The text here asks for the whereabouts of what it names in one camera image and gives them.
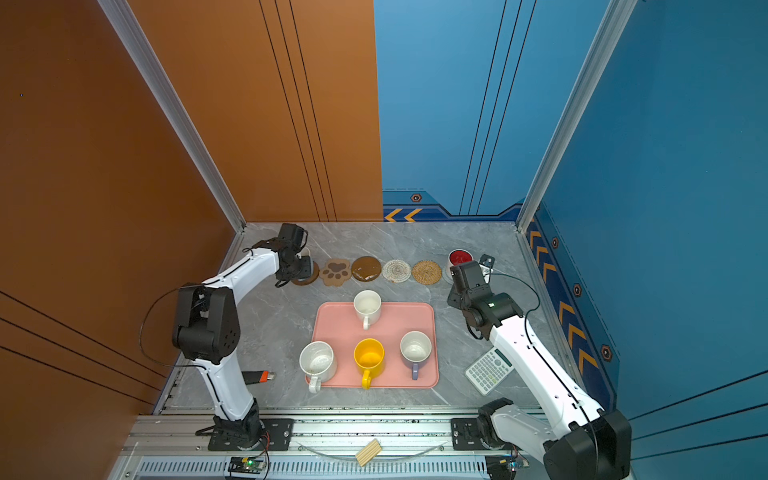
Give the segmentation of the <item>round brown wooden coaster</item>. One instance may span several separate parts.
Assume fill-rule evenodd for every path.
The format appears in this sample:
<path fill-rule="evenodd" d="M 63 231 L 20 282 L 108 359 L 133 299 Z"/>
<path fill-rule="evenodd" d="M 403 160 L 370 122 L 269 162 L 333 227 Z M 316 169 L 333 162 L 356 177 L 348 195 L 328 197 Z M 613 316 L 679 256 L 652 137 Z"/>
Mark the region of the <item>round brown wooden coaster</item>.
<path fill-rule="evenodd" d="M 313 270 L 313 273 L 309 277 L 303 279 L 292 279 L 291 283 L 297 286 L 306 286 L 317 280 L 318 276 L 319 272 L 317 270 Z"/>

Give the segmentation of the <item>paw shaped cork coaster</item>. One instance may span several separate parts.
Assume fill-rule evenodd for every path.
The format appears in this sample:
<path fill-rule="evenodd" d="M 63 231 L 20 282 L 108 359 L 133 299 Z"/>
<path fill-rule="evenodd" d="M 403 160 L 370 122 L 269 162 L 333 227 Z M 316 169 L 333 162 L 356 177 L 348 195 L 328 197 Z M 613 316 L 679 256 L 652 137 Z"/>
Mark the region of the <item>paw shaped cork coaster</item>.
<path fill-rule="evenodd" d="M 351 277 L 351 262 L 346 259 L 329 259 L 319 271 L 319 278 L 325 286 L 340 287 Z"/>

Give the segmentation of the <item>white mug red inside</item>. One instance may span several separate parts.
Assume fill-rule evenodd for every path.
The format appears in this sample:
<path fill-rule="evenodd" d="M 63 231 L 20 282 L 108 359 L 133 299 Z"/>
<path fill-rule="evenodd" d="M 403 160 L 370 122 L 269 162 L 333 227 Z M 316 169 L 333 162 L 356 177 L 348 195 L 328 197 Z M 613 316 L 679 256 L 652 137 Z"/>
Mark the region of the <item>white mug red inside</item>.
<path fill-rule="evenodd" d="M 454 249 L 448 254 L 447 265 L 444 270 L 449 270 L 452 276 L 451 268 L 456 265 L 461 265 L 470 262 L 474 259 L 473 255 L 465 249 Z"/>

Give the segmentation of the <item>tan rattan coaster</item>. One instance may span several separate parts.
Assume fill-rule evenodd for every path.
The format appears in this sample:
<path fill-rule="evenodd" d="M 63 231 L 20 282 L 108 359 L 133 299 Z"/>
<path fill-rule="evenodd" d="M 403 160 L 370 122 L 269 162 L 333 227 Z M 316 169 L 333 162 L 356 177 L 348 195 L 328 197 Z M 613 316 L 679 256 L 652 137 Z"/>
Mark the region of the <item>tan rattan coaster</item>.
<path fill-rule="evenodd" d="M 434 285 L 442 279 L 442 268 L 434 261 L 422 260 L 411 269 L 413 279 L 422 285 Z"/>

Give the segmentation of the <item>chipped brown wooden coaster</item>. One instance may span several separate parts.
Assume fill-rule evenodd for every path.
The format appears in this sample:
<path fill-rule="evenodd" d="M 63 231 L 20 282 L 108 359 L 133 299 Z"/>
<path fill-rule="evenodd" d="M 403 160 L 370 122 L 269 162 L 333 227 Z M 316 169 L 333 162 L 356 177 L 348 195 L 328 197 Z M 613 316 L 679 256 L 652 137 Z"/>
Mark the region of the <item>chipped brown wooden coaster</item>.
<path fill-rule="evenodd" d="M 357 258 L 351 265 L 352 276 L 360 282 L 371 282 L 382 272 L 381 262 L 373 256 Z"/>

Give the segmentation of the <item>cream multicolour woven coaster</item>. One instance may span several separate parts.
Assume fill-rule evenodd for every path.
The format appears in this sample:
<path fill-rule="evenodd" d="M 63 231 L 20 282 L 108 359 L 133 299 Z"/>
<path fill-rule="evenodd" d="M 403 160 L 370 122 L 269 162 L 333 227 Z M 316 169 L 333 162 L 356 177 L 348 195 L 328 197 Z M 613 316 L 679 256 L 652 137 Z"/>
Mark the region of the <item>cream multicolour woven coaster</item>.
<path fill-rule="evenodd" d="M 383 265 L 382 275 L 391 283 L 403 283 L 411 277 L 411 267 L 404 260 L 393 259 Z"/>

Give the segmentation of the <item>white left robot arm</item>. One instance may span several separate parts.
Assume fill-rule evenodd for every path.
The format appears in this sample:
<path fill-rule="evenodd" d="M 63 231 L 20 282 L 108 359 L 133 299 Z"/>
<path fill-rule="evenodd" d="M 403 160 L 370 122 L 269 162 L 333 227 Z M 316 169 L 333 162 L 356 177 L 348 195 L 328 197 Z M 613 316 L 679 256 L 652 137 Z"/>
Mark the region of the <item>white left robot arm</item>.
<path fill-rule="evenodd" d="M 237 359 L 238 303 L 271 276 L 280 288 L 312 274 L 313 261 L 304 247 L 279 252 L 252 248 L 217 276 L 179 288 L 172 343 L 200 371 L 213 400 L 213 442 L 246 449 L 265 435 Z"/>

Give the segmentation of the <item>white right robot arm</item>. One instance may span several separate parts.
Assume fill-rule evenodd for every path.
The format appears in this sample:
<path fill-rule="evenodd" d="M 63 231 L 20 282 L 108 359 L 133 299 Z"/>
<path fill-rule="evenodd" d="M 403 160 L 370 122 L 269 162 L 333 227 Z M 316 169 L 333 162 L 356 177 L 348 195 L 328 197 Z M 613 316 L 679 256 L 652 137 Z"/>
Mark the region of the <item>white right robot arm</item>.
<path fill-rule="evenodd" d="M 498 441 L 522 448 L 542 463 L 551 479 L 626 479 L 631 474 L 631 426 L 618 410 L 607 411 L 579 388 L 538 340 L 527 315 L 507 294 L 487 286 L 451 291 L 448 304 L 462 311 L 507 358 L 541 406 L 547 420 L 511 402 L 490 414 Z"/>

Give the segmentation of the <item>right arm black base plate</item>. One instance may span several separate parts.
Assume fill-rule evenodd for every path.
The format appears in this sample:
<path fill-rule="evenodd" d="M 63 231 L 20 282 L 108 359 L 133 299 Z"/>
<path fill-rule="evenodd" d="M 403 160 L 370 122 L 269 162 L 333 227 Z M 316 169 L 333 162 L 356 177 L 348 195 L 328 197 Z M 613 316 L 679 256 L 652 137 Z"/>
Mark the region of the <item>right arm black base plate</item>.
<path fill-rule="evenodd" d="M 452 448 L 456 451 L 494 450 L 492 428 L 488 420 L 474 418 L 452 418 L 450 420 Z"/>

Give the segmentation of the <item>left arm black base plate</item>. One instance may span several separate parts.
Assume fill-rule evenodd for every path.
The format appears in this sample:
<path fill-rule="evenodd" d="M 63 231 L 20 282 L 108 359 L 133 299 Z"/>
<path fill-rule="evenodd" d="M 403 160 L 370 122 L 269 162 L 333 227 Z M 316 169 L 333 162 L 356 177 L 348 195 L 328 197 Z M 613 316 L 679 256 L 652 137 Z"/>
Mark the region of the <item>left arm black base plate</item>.
<path fill-rule="evenodd" d="M 224 427 L 214 427 L 209 439 L 209 451 L 287 451 L 294 429 L 294 420 L 290 418 L 262 419 L 258 435 L 246 434 Z"/>

